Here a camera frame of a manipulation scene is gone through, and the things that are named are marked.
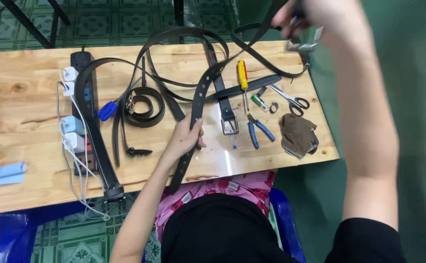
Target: light blue fabric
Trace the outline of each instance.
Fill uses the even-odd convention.
[[[26,163],[24,162],[0,167],[0,185],[23,182],[25,171]]]

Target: wooden table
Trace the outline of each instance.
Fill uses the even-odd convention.
[[[234,43],[228,45],[232,54],[239,51]],[[302,64],[298,54],[283,53],[283,46],[284,41],[271,41],[258,42],[254,48],[284,71],[301,71]],[[224,55],[221,48],[215,45],[215,49],[218,59],[222,60]],[[28,166],[24,182],[0,186],[0,212],[76,200],[69,187],[69,175],[61,155],[55,83],[59,69],[69,66],[70,54],[79,50],[73,48],[0,52],[0,166],[20,161],[25,161]],[[98,47],[86,50],[96,59],[120,57],[135,61],[140,46]],[[183,83],[197,83],[208,67],[201,44],[155,46],[151,48],[151,56],[161,76]],[[248,53],[244,52],[240,59],[246,62],[249,80],[271,74],[270,70]],[[238,85],[236,64],[237,61],[229,63],[222,72],[226,87]],[[100,107],[116,99],[124,91],[132,70],[133,67],[122,63],[105,64],[97,69]],[[218,104],[207,104],[203,112],[203,127],[204,142],[208,147],[195,152],[183,182],[338,159],[338,152],[308,72],[296,78],[292,84],[290,82],[289,79],[282,79],[276,85],[291,96],[309,100],[310,108],[304,111],[304,117],[318,126],[315,134],[320,141],[318,151],[314,155],[307,154],[299,160],[284,152],[278,121],[283,114],[289,113],[289,108],[286,100],[269,88],[262,98],[268,104],[279,103],[278,112],[273,115],[263,112],[251,100],[250,112],[267,126],[276,141],[270,142],[265,134],[256,128],[260,149],[254,149],[249,138],[243,96],[236,96],[230,98],[230,102],[239,120],[240,133],[236,135],[239,149],[233,150],[229,138],[221,132]],[[156,87],[151,79],[148,79],[148,86]],[[193,88],[169,88],[190,98],[194,92]],[[210,93],[214,93],[213,85],[209,89]],[[190,111],[189,103],[181,103],[181,107],[186,113]],[[62,96],[60,112],[63,116],[71,113],[70,102]],[[154,127],[137,128],[126,125],[129,146],[151,149],[153,153],[146,157],[132,158],[121,152],[121,167],[115,168],[115,171],[125,192],[137,191],[143,187],[166,147],[174,126],[175,121],[169,109],[166,110],[164,119]],[[105,145],[114,163],[111,127],[112,121],[101,122]],[[77,177],[72,176],[72,179],[78,187]],[[88,185],[88,198],[103,195],[94,178],[90,179]]]

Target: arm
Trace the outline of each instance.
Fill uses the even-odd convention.
[[[203,121],[199,119],[190,131],[190,119],[189,114],[176,125],[166,150],[130,208],[112,248],[111,263],[141,262],[171,168],[177,159],[190,151],[197,140],[200,146],[206,147],[202,138],[199,138],[203,135]]]
[[[290,0],[275,16],[292,31]],[[348,178],[343,219],[369,218],[398,229],[398,136],[385,94],[370,26],[358,0],[304,0],[308,19],[324,26],[337,74],[338,106]]]

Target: pink fabric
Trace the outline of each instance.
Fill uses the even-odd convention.
[[[161,242],[164,226],[169,217],[179,207],[207,194],[223,193],[243,197],[256,204],[263,214],[268,217],[270,209],[268,193],[275,177],[275,172],[266,170],[182,184],[179,190],[171,196],[168,194],[168,189],[164,189],[156,218],[154,219],[158,241]]]

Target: black shirt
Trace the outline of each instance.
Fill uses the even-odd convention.
[[[298,263],[278,247],[268,219],[251,201],[210,194],[181,206],[162,236],[162,263]],[[405,262],[392,227],[365,218],[340,224],[327,263]]]

